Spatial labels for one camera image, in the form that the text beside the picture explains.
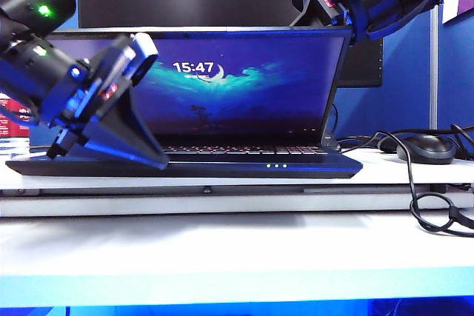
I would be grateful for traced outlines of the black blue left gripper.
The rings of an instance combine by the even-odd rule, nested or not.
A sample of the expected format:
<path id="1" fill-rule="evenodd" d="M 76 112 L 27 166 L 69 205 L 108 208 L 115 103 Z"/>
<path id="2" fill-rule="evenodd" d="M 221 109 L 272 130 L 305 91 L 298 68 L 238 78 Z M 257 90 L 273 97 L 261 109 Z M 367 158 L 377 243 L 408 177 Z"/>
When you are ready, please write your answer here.
<path id="1" fill-rule="evenodd" d="M 48 158 L 65 156 L 73 147 L 72 156 L 93 161 L 167 166 L 169 158 L 136 107 L 135 36 L 119 36 L 83 61 L 52 44 L 40 45 L 39 52 L 48 83 L 40 121 L 59 130 Z"/>

